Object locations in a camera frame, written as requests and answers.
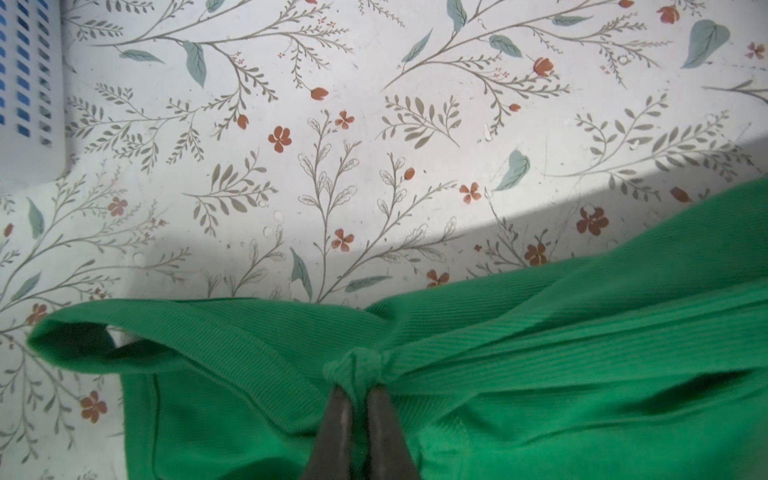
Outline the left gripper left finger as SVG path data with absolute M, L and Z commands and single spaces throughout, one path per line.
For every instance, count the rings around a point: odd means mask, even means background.
M 354 407 L 347 393 L 335 386 L 330 394 L 310 458 L 301 480 L 350 480 Z

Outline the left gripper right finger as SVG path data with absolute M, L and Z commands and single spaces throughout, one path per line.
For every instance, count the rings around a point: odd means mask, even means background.
M 367 396 L 369 456 L 367 478 L 371 480 L 419 480 L 421 475 L 410 455 L 388 389 L 373 387 Z

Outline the green tank top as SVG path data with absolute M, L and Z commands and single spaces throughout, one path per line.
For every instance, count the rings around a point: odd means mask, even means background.
M 599 256 L 364 310 L 105 300 L 49 315 L 46 361 L 113 373 L 132 479 L 298 479 L 332 389 L 385 386 L 422 479 L 767 474 L 767 183 Z

